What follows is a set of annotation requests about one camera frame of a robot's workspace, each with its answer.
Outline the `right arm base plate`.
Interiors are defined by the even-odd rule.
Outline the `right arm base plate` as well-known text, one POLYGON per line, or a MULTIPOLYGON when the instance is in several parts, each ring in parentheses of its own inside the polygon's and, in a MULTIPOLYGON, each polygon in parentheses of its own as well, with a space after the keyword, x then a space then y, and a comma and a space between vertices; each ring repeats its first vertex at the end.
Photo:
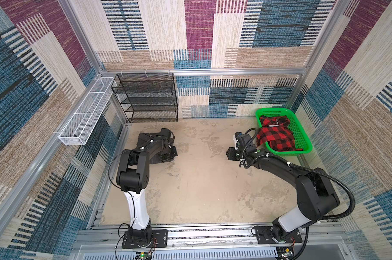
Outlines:
POLYGON ((298 229, 286 232, 279 227, 255 225, 251 228, 251 234, 256 238, 258 244, 296 244, 303 242, 298 229))

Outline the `dark grey striped shirt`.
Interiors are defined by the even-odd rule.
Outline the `dark grey striped shirt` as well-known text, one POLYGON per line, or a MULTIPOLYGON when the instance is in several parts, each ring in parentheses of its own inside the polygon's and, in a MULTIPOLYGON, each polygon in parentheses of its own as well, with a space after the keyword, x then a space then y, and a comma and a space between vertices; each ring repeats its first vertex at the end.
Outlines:
POLYGON ((158 133, 143 133, 138 137, 136 148, 140 151, 145 151, 150 154, 150 164, 167 163, 170 161, 160 161, 159 153, 163 148, 163 138, 158 133))

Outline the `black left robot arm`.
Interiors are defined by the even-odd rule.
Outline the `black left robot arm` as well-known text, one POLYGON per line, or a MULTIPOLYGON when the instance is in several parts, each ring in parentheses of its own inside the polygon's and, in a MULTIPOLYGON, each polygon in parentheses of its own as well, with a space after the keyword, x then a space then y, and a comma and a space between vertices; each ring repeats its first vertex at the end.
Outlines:
POLYGON ((157 237, 152 233, 145 189, 150 180, 150 164, 167 163, 177 156, 175 135, 167 128, 158 133, 140 133, 135 149, 123 150, 116 184, 128 201, 130 223, 122 239, 123 249, 149 248, 157 237))

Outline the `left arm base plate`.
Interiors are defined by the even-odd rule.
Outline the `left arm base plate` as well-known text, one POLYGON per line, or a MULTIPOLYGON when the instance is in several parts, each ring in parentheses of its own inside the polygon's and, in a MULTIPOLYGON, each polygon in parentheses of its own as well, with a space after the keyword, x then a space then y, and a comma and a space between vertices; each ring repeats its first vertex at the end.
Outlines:
POLYGON ((167 229, 156 229, 152 231, 134 230, 129 228, 124 233, 122 249, 150 249, 151 247, 166 248, 168 240, 167 229))

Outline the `green plastic basket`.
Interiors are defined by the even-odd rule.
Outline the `green plastic basket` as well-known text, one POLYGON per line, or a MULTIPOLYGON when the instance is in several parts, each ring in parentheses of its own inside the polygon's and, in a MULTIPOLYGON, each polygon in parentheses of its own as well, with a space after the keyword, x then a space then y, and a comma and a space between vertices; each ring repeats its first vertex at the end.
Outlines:
POLYGON ((307 136, 305 130, 303 129, 300 121, 296 115, 289 109, 286 108, 260 108, 255 112, 255 117, 257 119, 259 128, 261 128, 260 117, 264 115, 266 117, 279 117, 287 116, 290 120, 289 129, 293 132, 295 138, 295 144, 297 148, 303 148, 303 151, 288 151, 288 152, 278 152, 270 148, 268 144, 262 144, 267 150, 274 153, 277 156, 282 157, 294 157, 300 154, 310 153, 313 149, 312 143, 307 136))

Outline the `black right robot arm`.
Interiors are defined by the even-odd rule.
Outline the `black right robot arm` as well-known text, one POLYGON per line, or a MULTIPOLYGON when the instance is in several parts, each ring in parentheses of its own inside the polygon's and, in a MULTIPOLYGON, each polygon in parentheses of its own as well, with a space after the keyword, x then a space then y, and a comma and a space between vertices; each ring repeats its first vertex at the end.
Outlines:
POLYGON ((274 174, 292 185, 297 205, 273 221, 270 232, 276 243, 284 243, 300 227, 320 221, 340 205, 340 200, 323 170, 311 170, 293 164, 265 149, 257 149, 248 133, 237 132, 234 147, 226 152, 228 160, 239 161, 240 167, 255 167, 274 174))

